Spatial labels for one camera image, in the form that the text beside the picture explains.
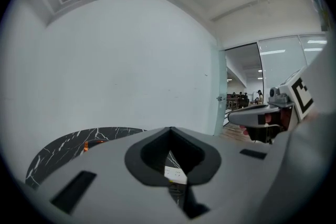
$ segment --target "ceiling light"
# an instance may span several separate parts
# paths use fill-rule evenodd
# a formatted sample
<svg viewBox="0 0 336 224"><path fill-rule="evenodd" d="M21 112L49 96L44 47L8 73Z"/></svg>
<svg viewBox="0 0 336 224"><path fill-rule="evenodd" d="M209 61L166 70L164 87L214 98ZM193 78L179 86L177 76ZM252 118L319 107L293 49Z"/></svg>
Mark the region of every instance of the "ceiling light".
<svg viewBox="0 0 336 224"><path fill-rule="evenodd" d="M309 40L308 43L327 44L326 40Z"/></svg>
<svg viewBox="0 0 336 224"><path fill-rule="evenodd" d="M272 50L267 52L261 52L260 55L266 55L266 54L280 54L282 52L285 52L286 50Z"/></svg>
<svg viewBox="0 0 336 224"><path fill-rule="evenodd" d="M311 49L305 49L305 51L321 51L322 48L311 48Z"/></svg>

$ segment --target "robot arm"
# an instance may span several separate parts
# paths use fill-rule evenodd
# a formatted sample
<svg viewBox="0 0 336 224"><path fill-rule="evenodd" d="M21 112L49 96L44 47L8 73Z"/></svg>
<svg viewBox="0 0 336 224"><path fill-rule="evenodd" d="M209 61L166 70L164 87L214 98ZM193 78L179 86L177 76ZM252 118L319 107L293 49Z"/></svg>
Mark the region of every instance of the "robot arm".
<svg viewBox="0 0 336 224"><path fill-rule="evenodd" d="M313 99L302 81L302 68L294 72L278 87L270 89L267 104L249 106L229 113L229 122L242 125L252 140L271 143L275 136L285 130L292 130L312 110ZM282 113L291 113L290 122L285 126L281 121ZM266 122L266 115L271 115L271 121Z"/></svg>

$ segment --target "orange light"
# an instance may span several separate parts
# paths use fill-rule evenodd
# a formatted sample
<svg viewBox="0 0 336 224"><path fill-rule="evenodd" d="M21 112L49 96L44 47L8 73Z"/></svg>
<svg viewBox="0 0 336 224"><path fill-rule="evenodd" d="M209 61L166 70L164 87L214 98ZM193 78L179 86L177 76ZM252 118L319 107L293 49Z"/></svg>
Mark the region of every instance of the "orange light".
<svg viewBox="0 0 336 224"><path fill-rule="evenodd" d="M84 152L86 152L88 150L89 150L89 142L85 141L85 143L84 143Z"/></svg>

